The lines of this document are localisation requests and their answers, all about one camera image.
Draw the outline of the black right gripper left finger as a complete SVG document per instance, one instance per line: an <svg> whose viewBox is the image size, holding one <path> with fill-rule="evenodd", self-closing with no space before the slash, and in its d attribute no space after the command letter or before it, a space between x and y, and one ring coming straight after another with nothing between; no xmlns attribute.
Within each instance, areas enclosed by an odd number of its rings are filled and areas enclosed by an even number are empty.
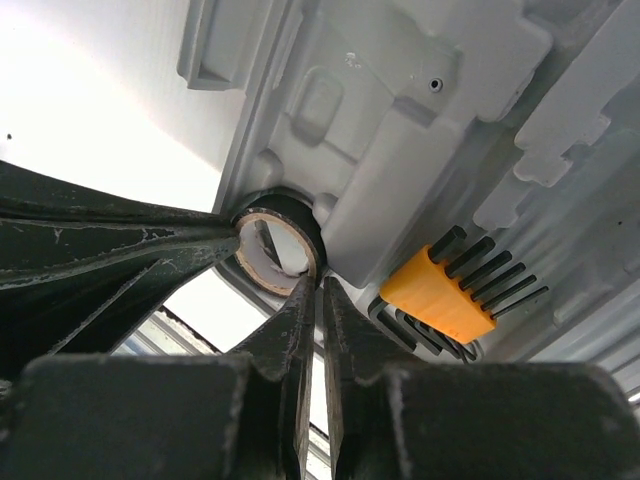
<svg viewBox="0 0 640 480"><path fill-rule="evenodd" d="M300 479L315 281L229 352L31 362L1 422L5 479Z"/></svg>

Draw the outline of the grey plastic tool case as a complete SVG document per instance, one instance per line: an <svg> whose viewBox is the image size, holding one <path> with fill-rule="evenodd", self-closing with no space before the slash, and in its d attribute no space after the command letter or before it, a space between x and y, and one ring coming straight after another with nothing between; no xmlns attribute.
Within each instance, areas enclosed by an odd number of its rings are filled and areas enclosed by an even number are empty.
<svg viewBox="0 0 640 480"><path fill-rule="evenodd" d="M311 210L365 306L453 225L487 361L577 361L639 399L635 1L193 1L177 65L240 90L214 209Z"/></svg>

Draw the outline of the hex key set orange holder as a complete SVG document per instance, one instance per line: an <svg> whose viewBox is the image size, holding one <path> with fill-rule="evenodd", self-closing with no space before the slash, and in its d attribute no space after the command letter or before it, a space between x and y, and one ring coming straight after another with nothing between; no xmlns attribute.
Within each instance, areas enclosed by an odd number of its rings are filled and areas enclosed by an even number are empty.
<svg viewBox="0 0 640 480"><path fill-rule="evenodd" d="M383 282L368 306L382 323L414 350L443 352L463 363L480 358L478 340L493 332L498 319L538 300L549 291L538 277L513 260L496 255L485 235L465 250L466 231L452 226L438 241L422 247Z"/></svg>

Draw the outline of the black electrical tape roll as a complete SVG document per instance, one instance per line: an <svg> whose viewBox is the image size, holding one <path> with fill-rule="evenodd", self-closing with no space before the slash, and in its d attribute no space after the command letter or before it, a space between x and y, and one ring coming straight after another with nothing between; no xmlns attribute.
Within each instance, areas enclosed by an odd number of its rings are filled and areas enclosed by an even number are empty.
<svg viewBox="0 0 640 480"><path fill-rule="evenodd" d="M326 251L320 227L302 200L262 193L239 209L233 225L240 238L236 262L261 290L285 298L300 278L321 279Z"/></svg>

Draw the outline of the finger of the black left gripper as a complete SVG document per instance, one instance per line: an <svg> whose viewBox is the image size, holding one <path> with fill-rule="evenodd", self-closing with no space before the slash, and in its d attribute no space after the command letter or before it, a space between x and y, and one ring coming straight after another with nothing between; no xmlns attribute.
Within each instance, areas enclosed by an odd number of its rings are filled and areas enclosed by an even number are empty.
<svg viewBox="0 0 640 480"><path fill-rule="evenodd" d="M57 353L107 353L239 246L224 222L1 228L1 377Z"/></svg>
<svg viewBox="0 0 640 480"><path fill-rule="evenodd" d="M1 163L1 231L52 235L56 231L107 228L183 228L233 235L228 219L212 213L155 205L107 194Z"/></svg>

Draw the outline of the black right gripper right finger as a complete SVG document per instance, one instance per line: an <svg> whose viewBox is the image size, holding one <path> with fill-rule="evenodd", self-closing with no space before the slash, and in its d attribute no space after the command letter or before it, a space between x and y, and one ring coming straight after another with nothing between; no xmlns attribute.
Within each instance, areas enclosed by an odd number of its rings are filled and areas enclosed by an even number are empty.
<svg viewBox="0 0 640 480"><path fill-rule="evenodd" d="M635 479L639 425L583 363L428 363L323 286L336 479Z"/></svg>

